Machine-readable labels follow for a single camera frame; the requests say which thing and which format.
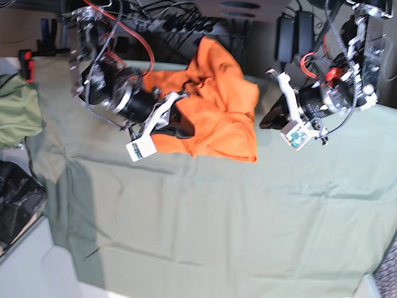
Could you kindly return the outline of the robot arm at left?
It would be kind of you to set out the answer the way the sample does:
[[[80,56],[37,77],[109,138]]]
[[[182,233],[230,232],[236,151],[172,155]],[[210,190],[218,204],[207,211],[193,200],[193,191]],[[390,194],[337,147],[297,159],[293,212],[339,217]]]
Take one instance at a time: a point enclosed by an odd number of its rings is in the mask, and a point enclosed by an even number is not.
[[[264,130],[277,130],[294,149],[310,140],[327,144],[332,130],[323,119],[334,114],[350,118],[378,102],[378,84],[384,78],[390,47],[385,46],[384,20],[394,16],[391,1],[347,1],[352,15],[340,27],[334,20],[344,1],[313,1],[325,14],[319,33],[314,14],[302,9],[277,19],[275,60],[281,70],[270,69],[281,96],[262,118]],[[309,85],[295,89],[283,69],[298,63]]]

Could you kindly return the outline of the robot arm at right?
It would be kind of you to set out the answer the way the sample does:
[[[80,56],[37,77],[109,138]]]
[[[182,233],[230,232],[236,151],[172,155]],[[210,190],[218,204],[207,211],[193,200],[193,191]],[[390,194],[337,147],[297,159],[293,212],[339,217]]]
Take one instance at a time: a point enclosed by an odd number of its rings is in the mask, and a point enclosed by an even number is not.
[[[195,127],[176,105],[187,97],[186,91],[164,94],[158,86],[145,89],[144,78],[154,66],[153,51],[142,36],[123,23],[124,15],[123,1],[116,5],[112,1],[66,2],[63,17],[70,42],[72,95],[80,98],[92,114],[129,132],[132,140],[145,132],[192,138]],[[127,66],[115,53],[118,29],[135,37],[146,49],[148,70]]]

